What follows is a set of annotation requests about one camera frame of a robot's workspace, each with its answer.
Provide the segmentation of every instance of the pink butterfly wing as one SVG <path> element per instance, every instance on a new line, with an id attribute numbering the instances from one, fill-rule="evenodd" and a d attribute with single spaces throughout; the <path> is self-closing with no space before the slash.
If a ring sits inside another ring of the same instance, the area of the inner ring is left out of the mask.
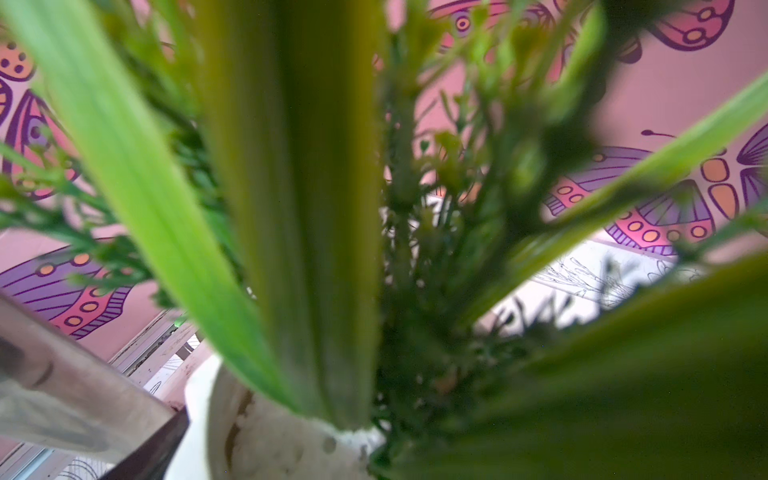
<path id="1" fill-rule="evenodd" d="M 712 45 L 725 31 L 736 0 L 695 0 L 648 28 L 668 47 L 696 51 Z"/>
<path id="2" fill-rule="evenodd" d="M 459 0 L 447 5 L 434 8 L 430 11 L 432 18 L 451 18 L 452 31 L 446 33 L 441 42 L 441 49 L 451 48 L 456 38 L 464 38 L 475 27 L 472 25 L 471 12 L 475 7 L 483 5 L 482 0 Z M 501 16 L 509 12 L 507 2 L 491 2 L 488 4 L 488 20 L 486 28 L 493 28 Z M 543 4 L 535 2 L 531 4 L 523 14 L 521 22 L 529 26 L 542 26 L 551 28 L 554 25 L 554 17 Z"/>
<path id="3" fill-rule="evenodd" d="M 586 170 L 562 178 L 545 205 L 557 216 L 650 154 L 637 148 L 604 147 Z M 606 231 L 621 245 L 660 255 L 673 255 L 672 243 L 680 238 L 698 241 L 711 235 L 714 220 L 696 182 L 683 180 L 676 188 L 685 190 L 691 202 L 681 206 L 669 194 L 657 195 L 630 209 Z"/>
<path id="4" fill-rule="evenodd" d="M 63 333 L 79 339 L 120 316 L 131 287 L 108 292 L 70 282 L 72 274 L 101 278 L 106 270 L 86 253 L 69 250 L 61 248 L 0 273 L 0 287 Z"/>
<path id="5" fill-rule="evenodd" d="M 74 154 L 75 152 L 74 147 L 66 134 L 61 131 L 58 125 L 45 113 L 47 111 L 48 108 L 43 100 L 32 94 L 31 91 L 26 91 L 16 108 L 16 112 L 11 119 L 11 124 L 8 126 L 8 132 L 5 135 L 6 144 L 11 145 L 32 163 L 40 166 L 43 165 L 43 162 L 38 154 L 32 150 L 33 147 L 45 149 L 44 155 L 52 164 L 58 162 L 53 147 L 43 135 L 41 127 L 48 127 L 56 142 L 69 154 Z M 14 182 L 22 184 L 21 181 L 18 180 L 18 175 L 23 173 L 22 167 L 4 158 L 2 161 L 2 170 L 3 173 L 10 176 Z M 79 172 L 74 168 L 70 167 L 67 169 L 67 178 L 69 180 L 74 180 L 78 176 Z M 22 186 L 33 187 L 30 184 L 22 184 Z M 50 197 L 53 193 L 54 192 L 50 188 L 42 188 L 31 191 L 29 196 L 33 200 L 41 200 Z"/>

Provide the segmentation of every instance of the purple butterfly wing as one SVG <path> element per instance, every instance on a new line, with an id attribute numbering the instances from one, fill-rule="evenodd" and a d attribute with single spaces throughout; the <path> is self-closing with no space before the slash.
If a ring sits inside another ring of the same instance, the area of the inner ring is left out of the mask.
<path id="1" fill-rule="evenodd" d="M 73 284 L 68 277 L 104 273 L 86 253 L 74 254 L 64 247 L 0 273 L 0 287 L 63 333 L 79 339 L 121 315 L 131 286 L 108 292 Z"/>
<path id="2" fill-rule="evenodd" d="M 637 148 L 603 147 L 592 157 L 586 169 L 561 178 L 544 199 L 544 204 L 557 216 L 598 188 L 608 185 L 650 154 L 650 151 Z"/>
<path id="3" fill-rule="evenodd" d="M 674 255 L 675 240 L 685 237 L 698 241 L 711 235 L 714 227 L 698 185 L 689 179 L 636 206 L 606 231 L 622 245 Z"/>
<path id="4" fill-rule="evenodd" d="M 67 255 L 69 247 L 21 263 L 0 273 L 0 287 L 44 319 L 52 320 L 69 308 L 84 287 L 73 285 L 67 276 L 93 276 L 101 267 L 93 263 L 76 266 Z"/>
<path id="5" fill-rule="evenodd" d="M 747 141 L 737 157 L 737 162 L 747 165 L 741 171 L 741 187 L 744 193 L 744 204 L 754 205 L 768 191 L 765 179 L 765 158 L 768 155 L 768 124 L 760 128 Z"/>

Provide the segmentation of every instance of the butterfly wing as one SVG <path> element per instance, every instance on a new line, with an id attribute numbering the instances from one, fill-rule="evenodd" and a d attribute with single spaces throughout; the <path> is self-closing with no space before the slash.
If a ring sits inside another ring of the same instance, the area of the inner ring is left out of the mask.
<path id="1" fill-rule="evenodd" d="M 13 90 L 0 79 L 0 124 L 8 117 L 13 105 Z"/>
<path id="2" fill-rule="evenodd" d="M 33 149 L 35 148 L 43 149 L 45 158 L 51 164 L 58 163 L 54 148 L 43 135 L 41 127 L 49 128 L 56 143 L 69 154 L 74 154 L 74 147 L 71 142 L 65 133 L 61 131 L 56 122 L 45 113 L 47 111 L 48 108 L 43 100 L 32 94 L 31 91 L 26 91 L 11 119 L 11 124 L 8 126 L 8 133 L 5 135 L 6 144 L 11 145 L 32 163 L 40 166 L 43 165 L 43 162 L 38 154 L 34 152 Z M 10 176 L 14 182 L 31 190 L 29 196 L 33 200 L 41 200 L 50 197 L 54 193 L 50 188 L 35 189 L 33 183 L 28 183 L 30 180 L 25 180 L 24 182 L 19 180 L 18 176 L 24 172 L 23 169 L 17 164 L 13 164 L 8 159 L 3 159 L 2 170 L 3 173 Z M 74 180 L 78 175 L 79 172 L 73 167 L 67 169 L 67 178 L 69 180 Z"/>
<path id="3" fill-rule="evenodd" d="M 27 81 L 35 73 L 35 64 L 15 41 L 0 45 L 0 77 L 13 81 Z"/>
<path id="4" fill-rule="evenodd" d="M 751 167 L 741 171 L 741 188 L 744 192 L 744 205 L 754 205 L 768 192 L 763 168 Z"/>
<path id="5" fill-rule="evenodd" d="M 736 160 L 745 168 L 741 171 L 744 205 L 749 207 L 762 198 L 768 188 L 765 181 L 765 158 L 768 155 L 768 124 L 763 125 L 744 145 Z"/>
<path id="6" fill-rule="evenodd" d="M 545 205 L 557 216 L 650 154 L 637 148 L 604 147 L 588 169 L 561 179 L 546 197 Z M 660 255 L 674 254 L 672 243 L 680 238 L 697 241 L 711 235 L 714 220 L 696 182 L 683 180 L 675 189 L 690 200 L 680 205 L 670 193 L 657 195 L 622 215 L 606 231 L 620 245 Z"/>
<path id="7" fill-rule="evenodd" d="M 67 280 L 73 274 L 100 278 L 106 271 L 88 254 L 64 247 L 0 273 L 0 287 L 62 332 L 80 339 L 120 316 L 131 287 L 113 292 L 83 287 Z"/>
<path id="8" fill-rule="evenodd" d="M 603 147 L 592 157 L 586 170 L 561 178 L 545 198 L 545 205 L 557 216 L 598 188 L 608 185 L 650 154 L 650 151 L 637 148 Z"/>
<path id="9" fill-rule="evenodd" d="M 685 202 L 664 193 L 638 205 L 606 229 L 617 243 L 659 255 L 674 255 L 673 242 L 702 240 L 714 232 L 712 213 L 694 180 L 683 180 L 674 190 Z"/>
<path id="10" fill-rule="evenodd" d="M 736 0 L 696 0 L 648 31 L 668 47 L 696 51 L 712 45 L 725 31 Z"/>
<path id="11" fill-rule="evenodd" d="M 482 0 L 459 0 L 430 11 L 429 14 L 432 18 L 450 17 L 451 19 L 452 31 L 445 34 L 440 45 L 443 51 L 451 48 L 457 38 L 464 38 L 469 35 L 469 32 L 474 28 L 471 18 L 472 9 L 482 6 L 483 3 Z M 507 2 L 490 2 L 487 4 L 487 8 L 486 28 L 492 28 L 498 23 L 502 15 L 509 12 Z M 554 25 L 554 17 L 541 3 L 534 2 L 525 10 L 521 23 L 531 27 L 551 28 Z"/>

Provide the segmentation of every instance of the blurry leaf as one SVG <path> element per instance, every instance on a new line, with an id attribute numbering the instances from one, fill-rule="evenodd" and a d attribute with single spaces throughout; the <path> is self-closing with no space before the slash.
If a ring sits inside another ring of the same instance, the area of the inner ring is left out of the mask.
<path id="1" fill-rule="evenodd" d="M 300 408 L 342 427 L 369 422 L 379 341 L 372 9 L 206 0 L 196 15 L 247 278 Z"/>
<path id="2" fill-rule="evenodd" d="M 759 478 L 768 468 L 768 254 L 649 289 L 439 420 L 411 478 Z"/>
<path id="3" fill-rule="evenodd" d="M 86 0 L 2 0 L 0 10 L 43 70 L 89 178 L 157 278 L 243 381 L 290 405 L 257 309 L 235 282 L 93 7 Z"/>

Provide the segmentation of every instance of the orange dot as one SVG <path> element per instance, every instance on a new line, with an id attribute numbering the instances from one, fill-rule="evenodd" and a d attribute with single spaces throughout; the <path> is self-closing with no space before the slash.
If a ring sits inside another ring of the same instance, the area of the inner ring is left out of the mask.
<path id="1" fill-rule="evenodd" d="M 643 240 L 647 242 L 655 242 L 656 240 L 659 240 L 659 237 L 661 237 L 661 234 L 656 230 L 648 230 L 647 232 L 643 233 Z"/>
<path id="2" fill-rule="evenodd" d="M 701 174 L 710 182 L 728 180 L 728 165 L 722 158 L 711 158 L 701 164 Z"/>
<path id="3" fill-rule="evenodd" d="M 80 310 L 83 312 L 93 312 L 98 308 L 98 303 L 96 302 L 87 302 L 80 305 Z"/>
<path id="4" fill-rule="evenodd" d="M 698 29 L 685 32 L 685 38 L 688 41 L 699 41 L 703 36 L 704 33 Z"/>
<path id="5" fill-rule="evenodd" d="M 72 259 L 72 263 L 75 265 L 85 265 L 88 263 L 88 261 L 91 259 L 91 256 L 87 253 L 80 253 L 79 255 L 75 255 Z"/>
<path id="6" fill-rule="evenodd" d="M 43 265 L 40 268 L 38 268 L 38 275 L 40 276 L 46 276 L 53 273 L 53 271 L 56 270 L 56 267 L 48 263 L 47 265 Z"/>
<path id="7" fill-rule="evenodd" d="M 78 326 L 83 323 L 83 319 L 80 316 L 70 316 L 64 321 L 65 325 Z"/>
<path id="8" fill-rule="evenodd" d="M 690 229 L 690 234 L 696 238 L 705 237 L 707 235 L 707 229 L 704 227 L 695 226 L 694 228 Z"/>

